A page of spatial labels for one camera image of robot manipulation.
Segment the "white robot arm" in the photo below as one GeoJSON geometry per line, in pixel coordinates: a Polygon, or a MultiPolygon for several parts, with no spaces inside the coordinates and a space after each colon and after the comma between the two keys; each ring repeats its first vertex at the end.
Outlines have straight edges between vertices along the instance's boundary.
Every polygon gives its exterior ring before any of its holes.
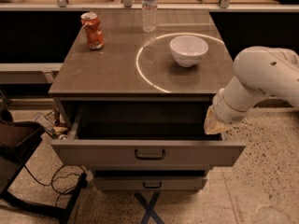
{"type": "Polygon", "coordinates": [[[235,75],[207,110],[205,134],[229,130],[270,96],[299,107],[299,56],[295,51],[250,47],[237,54],[233,70],[235,75]]]}

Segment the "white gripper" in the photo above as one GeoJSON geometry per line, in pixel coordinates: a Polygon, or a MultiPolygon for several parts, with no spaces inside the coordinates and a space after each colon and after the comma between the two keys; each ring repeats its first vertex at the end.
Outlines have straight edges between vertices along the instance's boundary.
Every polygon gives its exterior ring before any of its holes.
{"type": "Polygon", "coordinates": [[[214,96],[212,107],[206,112],[204,122],[205,134],[223,133],[230,129],[226,124],[238,123],[242,121],[249,112],[241,112],[231,108],[224,100],[224,89],[220,89],[214,96]]]}

